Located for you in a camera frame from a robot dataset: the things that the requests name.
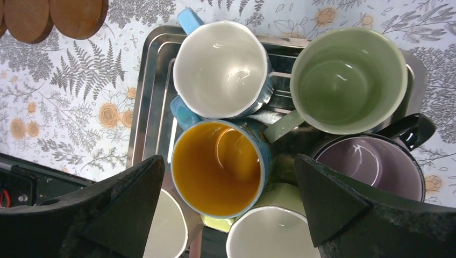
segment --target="screw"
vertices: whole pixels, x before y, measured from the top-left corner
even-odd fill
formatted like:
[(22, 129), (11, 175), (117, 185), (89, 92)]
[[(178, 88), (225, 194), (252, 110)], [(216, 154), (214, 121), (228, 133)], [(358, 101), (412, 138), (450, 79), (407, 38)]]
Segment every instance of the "screw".
[(26, 202), (29, 197), (27, 195), (21, 195), (19, 198), (17, 198), (20, 202)]

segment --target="purple mug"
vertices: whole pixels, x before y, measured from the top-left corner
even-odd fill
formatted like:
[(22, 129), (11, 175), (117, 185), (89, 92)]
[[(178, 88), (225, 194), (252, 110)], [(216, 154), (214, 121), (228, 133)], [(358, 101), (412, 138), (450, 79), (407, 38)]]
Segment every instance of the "purple mug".
[(410, 151), (436, 128), (423, 114), (411, 114), (376, 134), (345, 135), (319, 148), (313, 158), (335, 171), (398, 196), (424, 201), (424, 176)]

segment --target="white tablecloth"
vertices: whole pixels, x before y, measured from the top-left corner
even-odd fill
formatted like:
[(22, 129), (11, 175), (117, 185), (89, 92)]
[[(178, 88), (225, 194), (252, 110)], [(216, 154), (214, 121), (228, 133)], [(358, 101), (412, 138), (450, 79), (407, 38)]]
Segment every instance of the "white tablecloth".
[(444, 0), (111, 0), (89, 40), (53, 30), (42, 43), (0, 39), (0, 151), (99, 181), (125, 169), (143, 43), (192, 7), (256, 34), (314, 39), (364, 26), (393, 39), (428, 69), (422, 112), (437, 133), (413, 152), (426, 201), (456, 207), (456, 2)]

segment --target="wooden coaster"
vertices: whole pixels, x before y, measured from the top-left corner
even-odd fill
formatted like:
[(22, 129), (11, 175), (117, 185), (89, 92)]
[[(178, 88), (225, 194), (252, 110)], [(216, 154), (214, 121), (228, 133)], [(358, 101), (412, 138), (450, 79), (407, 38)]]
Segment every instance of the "wooden coaster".
[(0, 0), (0, 38), (6, 32), (5, 19), (3, 19), (3, 1)]
[(43, 41), (53, 26), (49, 0), (5, 0), (3, 18), (11, 35), (29, 44)]
[(49, 0), (52, 21), (65, 36), (88, 39), (101, 28), (108, 0)]

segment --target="metal tray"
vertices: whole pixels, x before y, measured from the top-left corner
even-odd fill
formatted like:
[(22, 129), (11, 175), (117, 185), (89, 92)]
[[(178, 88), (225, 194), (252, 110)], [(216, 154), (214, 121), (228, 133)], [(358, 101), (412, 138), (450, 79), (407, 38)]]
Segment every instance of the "metal tray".
[[(146, 39), (139, 70), (127, 167), (154, 154), (162, 155), (169, 165), (174, 141), (182, 133), (169, 107), (177, 95), (172, 68), (185, 37), (180, 27), (160, 26)], [(250, 117), (269, 125), (294, 110), (289, 92), (291, 68), (309, 41), (261, 35), (257, 37), (268, 52), (274, 70), (275, 90), (270, 102)], [(406, 51), (402, 53), (409, 71), (407, 93), (396, 112), (371, 131), (378, 131), (392, 121), (419, 112), (426, 88), (426, 69), (419, 59)], [(326, 133), (304, 123), (282, 137), (275, 143), (279, 155), (272, 175), (277, 177), (276, 180), (296, 184), (295, 155), (310, 154), (314, 145), (326, 136)]]

